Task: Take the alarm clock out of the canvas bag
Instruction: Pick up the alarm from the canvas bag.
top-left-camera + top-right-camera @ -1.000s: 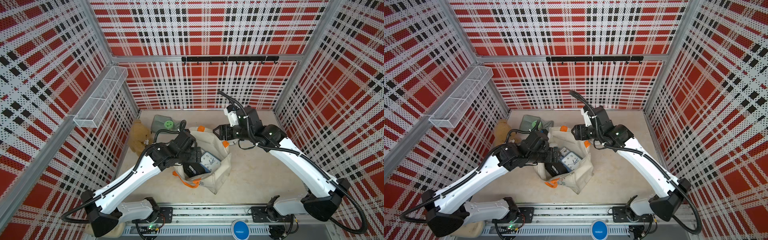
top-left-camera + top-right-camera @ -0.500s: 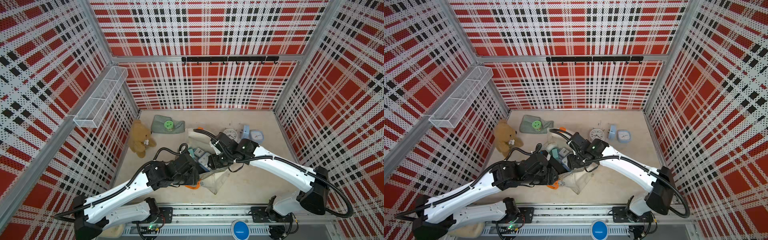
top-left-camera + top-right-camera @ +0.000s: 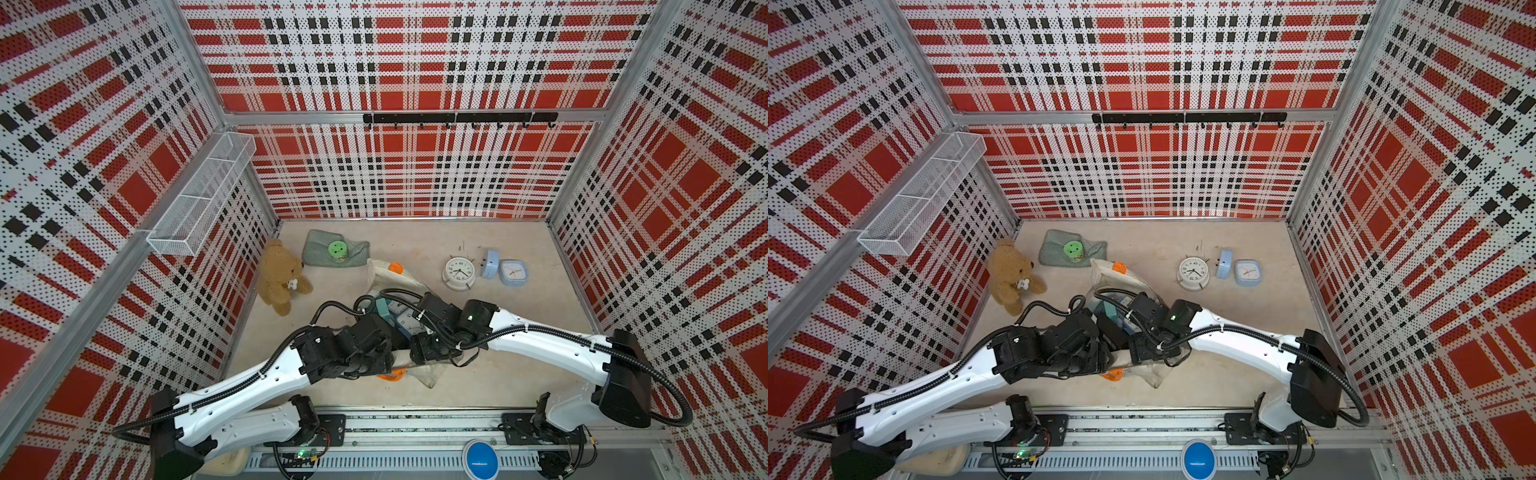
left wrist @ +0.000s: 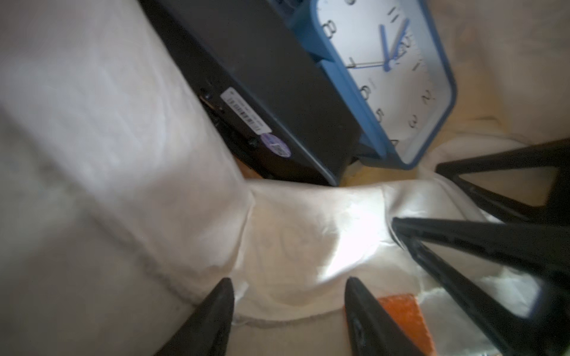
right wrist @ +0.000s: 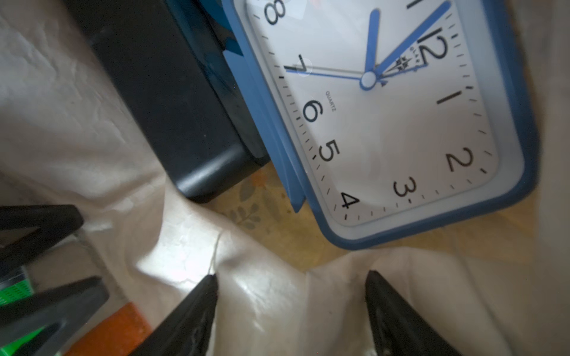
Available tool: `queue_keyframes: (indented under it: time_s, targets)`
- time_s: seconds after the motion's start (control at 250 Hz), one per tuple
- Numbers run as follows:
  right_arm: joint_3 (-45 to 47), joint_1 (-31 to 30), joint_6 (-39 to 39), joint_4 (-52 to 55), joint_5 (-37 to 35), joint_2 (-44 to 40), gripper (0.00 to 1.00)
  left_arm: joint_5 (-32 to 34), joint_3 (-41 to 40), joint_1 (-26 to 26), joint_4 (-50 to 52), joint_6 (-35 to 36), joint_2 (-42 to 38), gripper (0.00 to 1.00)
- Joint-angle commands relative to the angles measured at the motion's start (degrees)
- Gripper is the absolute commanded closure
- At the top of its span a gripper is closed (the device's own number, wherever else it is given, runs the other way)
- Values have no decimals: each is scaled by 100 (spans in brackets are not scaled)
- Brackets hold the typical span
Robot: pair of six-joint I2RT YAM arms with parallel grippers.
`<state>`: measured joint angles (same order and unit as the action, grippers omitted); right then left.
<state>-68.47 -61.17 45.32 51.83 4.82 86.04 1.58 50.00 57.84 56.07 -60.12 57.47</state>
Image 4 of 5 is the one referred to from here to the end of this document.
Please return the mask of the cream canvas tote bag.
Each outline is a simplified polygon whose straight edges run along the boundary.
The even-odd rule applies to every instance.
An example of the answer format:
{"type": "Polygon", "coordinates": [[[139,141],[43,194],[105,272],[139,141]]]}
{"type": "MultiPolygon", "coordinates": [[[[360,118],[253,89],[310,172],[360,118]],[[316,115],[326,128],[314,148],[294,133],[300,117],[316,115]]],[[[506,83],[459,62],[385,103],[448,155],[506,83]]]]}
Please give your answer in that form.
{"type": "Polygon", "coordinates": [[[495,352],[388,224],[489,221],[436,164],[569,136],[569,3],[429,7],[457,110],[418,171],[325,188],[245,179],[137,1],[3,1],[1,353],[153,355],[230,277],[230,355],[348,355],[350,276],[495,352]]]}

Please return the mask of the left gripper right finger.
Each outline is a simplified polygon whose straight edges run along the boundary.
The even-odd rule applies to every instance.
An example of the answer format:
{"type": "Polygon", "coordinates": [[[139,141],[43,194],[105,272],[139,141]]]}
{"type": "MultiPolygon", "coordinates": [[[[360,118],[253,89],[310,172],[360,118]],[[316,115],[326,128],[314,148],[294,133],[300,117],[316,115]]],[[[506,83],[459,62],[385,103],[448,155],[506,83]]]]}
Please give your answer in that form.
{"type": "Polygon", "coordinates": [[[359,278],[348,278],[344,290],[344,302],[353,355],[423,354],[359,278]]]}

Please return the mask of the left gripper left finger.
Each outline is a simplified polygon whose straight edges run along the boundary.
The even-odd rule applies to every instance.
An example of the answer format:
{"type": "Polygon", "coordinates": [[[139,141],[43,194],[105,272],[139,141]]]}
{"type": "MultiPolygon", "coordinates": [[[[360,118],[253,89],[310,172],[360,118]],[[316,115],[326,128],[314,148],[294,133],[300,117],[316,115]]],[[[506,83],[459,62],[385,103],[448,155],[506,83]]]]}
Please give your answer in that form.
{"type": "Polygon", "coordinates": [[[156,354],[224,356],[234,307],[233,284],[224,277],[156,354]]]}

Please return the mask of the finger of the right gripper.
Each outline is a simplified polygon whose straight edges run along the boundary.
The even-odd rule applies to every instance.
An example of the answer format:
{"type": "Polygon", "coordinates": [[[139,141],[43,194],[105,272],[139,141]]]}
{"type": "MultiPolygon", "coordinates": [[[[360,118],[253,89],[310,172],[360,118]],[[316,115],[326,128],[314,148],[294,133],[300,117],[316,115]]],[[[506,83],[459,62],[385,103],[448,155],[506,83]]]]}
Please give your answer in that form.
{"type": "Polygon", "coordinates": [[[569,224],[569,139],[440,163],[449,179],[505,223],[569,224]]]}
{"type": "Polygon", "coordinates": [[[395,218],[394,237],[503,355],[569,353],[569,228],[395,218]]]}

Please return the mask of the black rectangular alarm clock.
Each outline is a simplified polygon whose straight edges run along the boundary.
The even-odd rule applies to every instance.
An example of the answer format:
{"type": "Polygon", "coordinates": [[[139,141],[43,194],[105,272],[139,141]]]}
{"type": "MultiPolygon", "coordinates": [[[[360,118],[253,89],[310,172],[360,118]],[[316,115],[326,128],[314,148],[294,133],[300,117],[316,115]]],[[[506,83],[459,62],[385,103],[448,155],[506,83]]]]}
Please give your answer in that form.
{"type": "Polygon", "coordinates": [[[231,152],[264,178],[337,186],[361,129],[268,1],[142,1],[231,152]]]}

